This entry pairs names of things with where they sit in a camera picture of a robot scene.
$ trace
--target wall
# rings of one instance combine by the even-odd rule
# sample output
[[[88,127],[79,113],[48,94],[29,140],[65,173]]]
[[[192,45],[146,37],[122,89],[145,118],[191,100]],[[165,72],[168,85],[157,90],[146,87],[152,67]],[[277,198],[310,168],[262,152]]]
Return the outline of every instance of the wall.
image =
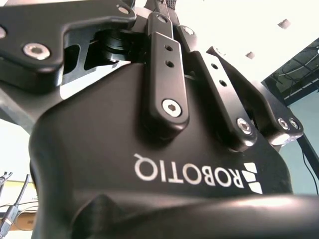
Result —
[[[295,116],[302,122],[305,129],[305,134],[307,135],[307,138],[311,142],[317,154],[319,154],[318,105],[319,94],[317,92],[313,92],[290,106],[290,109],[293,111]],[[280,155],[283,157],[289,168],[294,193],[315,194],[316,188],[314,180],[304,165],[303,155],[299,144],[295,141],[285,145],[280,150]]]

